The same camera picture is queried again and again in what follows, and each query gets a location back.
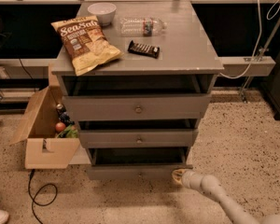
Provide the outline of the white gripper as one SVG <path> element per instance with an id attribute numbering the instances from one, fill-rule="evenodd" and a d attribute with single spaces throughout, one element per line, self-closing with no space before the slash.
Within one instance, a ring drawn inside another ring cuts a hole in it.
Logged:
<path id="1" fill-rule="evenodd" d="M 172 178 L 177 184 L 183 185 L 185 188 L 201 190 L 203 175 L 197 174 L 191 170 L 175 169 L 172 171 Z"/>

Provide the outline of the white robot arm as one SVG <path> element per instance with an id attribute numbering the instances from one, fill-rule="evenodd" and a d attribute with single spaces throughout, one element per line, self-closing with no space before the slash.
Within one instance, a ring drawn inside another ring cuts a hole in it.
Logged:
<path id="1" fill-rule="evenodd" d="M 172 171 L 172 177 L 181 186 L 196 190 L 218 203 L 232 224 L 280 224 L 280 215 L 269 215 L 261 222 L 257 221 L 227 193 L 213 175 L 198 174 L 190 169 L 176 169 Z"/>

